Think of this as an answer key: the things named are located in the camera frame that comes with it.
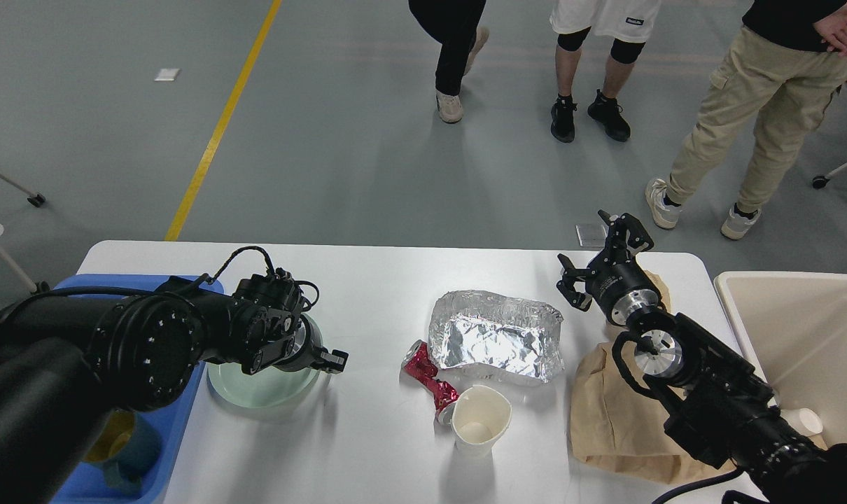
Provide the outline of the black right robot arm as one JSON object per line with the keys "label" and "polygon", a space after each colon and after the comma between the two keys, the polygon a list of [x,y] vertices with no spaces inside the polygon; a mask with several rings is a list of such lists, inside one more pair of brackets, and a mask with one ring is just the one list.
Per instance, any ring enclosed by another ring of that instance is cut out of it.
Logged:
{"label": "black right robot arm", "polygon": [[749,361],[688,316],[668,312],[637,263],[638,253],[654,246],[641,221],[629,213],[598,214],[607,226],[605,246],[584,269],[560,254],[557,289],[581,312],[596,303],[622,329],[613,362],[631,390],[664,406],[668,437],[696,461],[735,465],[657,502],[747,473],[765,503],[847,503],[847,443],[820,449],[791,427],[770,405],[773,390]]}

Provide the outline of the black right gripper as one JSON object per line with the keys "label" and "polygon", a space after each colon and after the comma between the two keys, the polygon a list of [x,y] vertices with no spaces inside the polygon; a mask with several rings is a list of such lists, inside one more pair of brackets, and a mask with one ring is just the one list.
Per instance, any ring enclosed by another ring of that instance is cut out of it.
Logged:
{"label": "black right gripper", "polygon": [[[657,285],[634,259],[654,248],[650,233],[630,213],[612,215],[599,209],[598,214],[607,226],[605,246],[586,269],[576,268],[567,255],[557,254],[562,272],[556,287],[562,297],[581,312],[596,304],[607,321],[620,328],[666,312]],[[577,291],[576,283],[584,283],[584,291]]]}

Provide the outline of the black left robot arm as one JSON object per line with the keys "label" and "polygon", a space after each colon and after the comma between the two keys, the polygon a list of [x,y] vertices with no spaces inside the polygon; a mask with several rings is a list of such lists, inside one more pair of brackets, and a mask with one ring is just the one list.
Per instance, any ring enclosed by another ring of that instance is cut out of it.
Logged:
{"label": "black left robot arm", "polygon": [[55,289],[0,310],[0,503],[47,503],[115,411],[178,400],[199,363],[341,373],[307,312],[307,281],[273,266],[233,294],[218,277],[171,276],[155,290]]}

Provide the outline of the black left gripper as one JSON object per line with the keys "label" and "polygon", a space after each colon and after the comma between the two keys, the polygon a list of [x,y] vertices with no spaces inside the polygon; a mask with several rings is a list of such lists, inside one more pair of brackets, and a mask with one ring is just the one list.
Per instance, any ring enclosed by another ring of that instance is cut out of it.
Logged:
{"label": "black left gripper", "polygon": [[291,344],[287,346],[286,357],[273,364],[276,369],[288,372],[314,369],[334,375],[344,372],[348,352],[325,349],[320,328],[312,318],[301,315],[296,329]]}

